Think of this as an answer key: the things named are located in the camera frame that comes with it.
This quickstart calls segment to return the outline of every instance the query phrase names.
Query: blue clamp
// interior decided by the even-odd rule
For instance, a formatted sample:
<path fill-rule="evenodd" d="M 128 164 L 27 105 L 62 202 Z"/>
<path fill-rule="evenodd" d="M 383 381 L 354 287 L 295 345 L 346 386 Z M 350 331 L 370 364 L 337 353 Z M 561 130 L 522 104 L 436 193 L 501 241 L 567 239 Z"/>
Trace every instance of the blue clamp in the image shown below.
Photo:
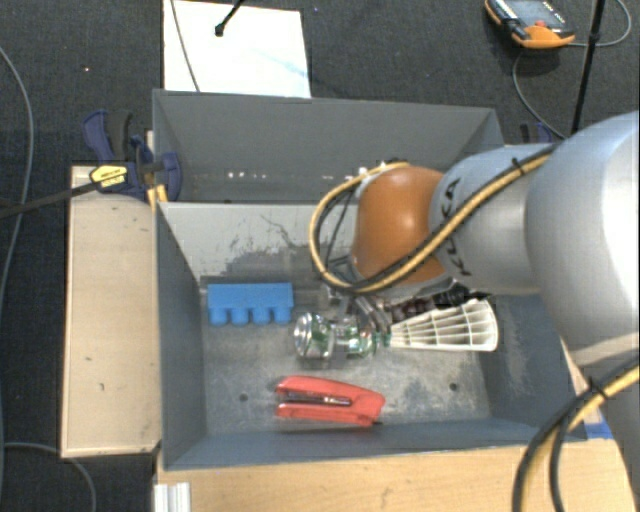
<path fill-rule="evenodd" d="M 170 201 L 176 201 L 182 188 L 182 169 L 175 152 L 164 153 L 161 161 L 154 163 L 153 153 L 142 137 L 134 135 L 129 138 L 128 127 L 131 113 L 117 111 L 108 113 L 96 110 L 82 122 L 82 135 L 87 146 L 96 154 L 102 164 L 118 163 L 126 167 L 124 180 L 97 187 L 100 192 L 124 194 L 140 201 L 147 200 L 147 190 L 152 188 L 153 180 L 145 179 L 145 175 L 153 173 L 155 180 L 167 187 Z M 135 161 L 128 158 L 128 149 L 135 152 Z"/>
<path fill-rule="evenodd" d="M 212 325 L 265 325 L 271 321 L 291 321 L 293 287 L 291 283 L 210 284 L 207 308 Z"/>

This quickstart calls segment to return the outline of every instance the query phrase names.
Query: orange device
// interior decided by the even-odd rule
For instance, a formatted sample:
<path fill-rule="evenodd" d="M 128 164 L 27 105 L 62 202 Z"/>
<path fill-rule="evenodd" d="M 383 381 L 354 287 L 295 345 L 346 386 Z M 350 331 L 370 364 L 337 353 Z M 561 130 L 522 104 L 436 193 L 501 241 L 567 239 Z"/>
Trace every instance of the orange device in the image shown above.
<path fill-rule="evenodd" d="M 560 48 L 575 39 L 564 15 L 549 0 L 485 0 L 489 17 L 532 50 Z"/>
<path fill-rule="evenodd" d="M 281 418 L 304 418 L 370 427 L 380 415 L 385 398 L 370 389 L 318 377 L 292 375 L 276 387 L 282 402 Z"/>

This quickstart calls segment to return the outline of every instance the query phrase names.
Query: white paper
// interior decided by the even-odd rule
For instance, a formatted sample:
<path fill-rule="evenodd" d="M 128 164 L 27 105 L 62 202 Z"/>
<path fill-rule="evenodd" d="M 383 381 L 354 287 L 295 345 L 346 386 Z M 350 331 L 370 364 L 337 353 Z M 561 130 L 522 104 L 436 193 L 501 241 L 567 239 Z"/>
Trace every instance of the white paper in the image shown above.
<path fill-rule="evenodd" d="M 240 7 L 224 36 L 214 30 L 231 5 L 175 0 L 185 48 L 201 92 L 309 98 L 297 11 Z M 164 87 L 195 91 L 169 0 L 164 0 Z"/>

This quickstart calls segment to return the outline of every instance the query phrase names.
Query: blue foam block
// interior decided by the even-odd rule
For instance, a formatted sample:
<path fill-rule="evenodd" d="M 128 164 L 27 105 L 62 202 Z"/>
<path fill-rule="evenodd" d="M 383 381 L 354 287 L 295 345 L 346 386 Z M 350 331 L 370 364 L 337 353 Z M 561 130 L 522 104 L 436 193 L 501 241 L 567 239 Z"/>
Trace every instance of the blue foam block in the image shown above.
<path fill-rule="evenodd" d="M 613 434 L 606 421 L 600 423 L 585 423 L 584 429 L 589 439 L 613 439 Z"/>
<path fill-rule="evenodd" d="M 249 321 L 265 325 L 291 321 L 293 287 L 291 283 L 210 284 L 207 286 L 209 322 L 234 325 Z"/>

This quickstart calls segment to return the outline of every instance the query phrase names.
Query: red stapler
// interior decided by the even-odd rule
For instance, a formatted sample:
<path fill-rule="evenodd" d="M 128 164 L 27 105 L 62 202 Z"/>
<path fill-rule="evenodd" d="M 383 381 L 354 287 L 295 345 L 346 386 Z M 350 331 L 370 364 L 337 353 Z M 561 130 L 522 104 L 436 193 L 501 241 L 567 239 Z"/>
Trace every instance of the red stapler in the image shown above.
<path fill-rule="evenodd" d="M 276 416 L 370 427 L 385 399 L 380 393 L 344 382 L 293 375 L 276 387 L 282 402 Z"/>

